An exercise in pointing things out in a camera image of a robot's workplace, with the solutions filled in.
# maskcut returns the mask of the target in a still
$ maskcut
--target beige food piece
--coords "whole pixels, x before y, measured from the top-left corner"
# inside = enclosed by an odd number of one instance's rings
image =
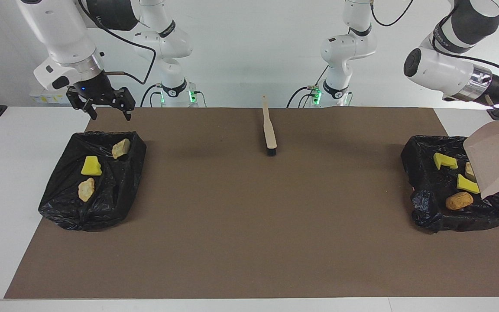
[[[458,211],[473,203],[473,196],[467,192],[457,193],[446,199],[446,208]]]
[[[130,150],[130,140],[124,139],[121,142],[118,142],[113,146],[113,158],[117,159],[122,155],[128,154],[128,150]]]
[[[81,184],[78,185],[78,197],[83,201],[87,202],[90,197],[95,192],[95,180],[94,178],[89,178]]]
[[[470,162],[465,164],[465,178],[477,182],[477,178],[475,178],[475,173],[473,172],[473,166],[471,166]]]

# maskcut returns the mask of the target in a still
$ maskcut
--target white wall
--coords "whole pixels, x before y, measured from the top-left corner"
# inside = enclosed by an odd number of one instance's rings
[[[341,20],[342,0],[168,0],[167,4],[169,14],[194,41],[194,53],[179,61],[210,106],[258,106],[262,94],[269,96],[272,106],[285,105],[293,91],[315,83],[324,69],[319,54],[323,39],[347,31]],[[407,4],[378,0],[377,16],[392,21]],[[373,24],[378,52],[352,61],[352,105],[460,105],[440,101],[440,93],[424,90],[402,73],[408,53],[449,9],[446,0],[416,1],[395,26]],[[122,35],[130,38],[142,29],[137,26]],[[107,70],[144,77],[148,62],[133,55],[130,46],[98,29],[89,33],[106,53]],[[499,63],[499,30],[469,55]],[[0,0],[0,102],[30,105],[32,71],[46,57],[14,1]],[[111,79],[116,88],[130,88],[138,101],[146,88],[125,77]],[[151,81],[159,78],[152,75]]]

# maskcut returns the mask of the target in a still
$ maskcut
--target dustpan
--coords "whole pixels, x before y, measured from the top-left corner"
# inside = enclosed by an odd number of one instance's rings
[[[484,199],[499,192],[499,122],[475,131],[463,143]]]

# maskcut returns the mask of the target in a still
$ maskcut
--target white table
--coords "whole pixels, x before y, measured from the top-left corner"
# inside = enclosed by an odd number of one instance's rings
[[[484,111],[436,109],[450,136],[491,121]],[[10,107],[0,118],[0,312],[460,312],[499,311],[499,298],[330,298],[225,300],[2,300],[41,216],[36,209],[71,134],[87,115],[70,108]]]

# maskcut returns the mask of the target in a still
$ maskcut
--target brown table surface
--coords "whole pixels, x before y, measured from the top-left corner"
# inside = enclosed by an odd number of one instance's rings
[[[44,219],[6,298],[499,296],[499,228],[427,234],[400,152],[445,135],[432,109],[98,108],[87,130],[147,144],[126,221]]]

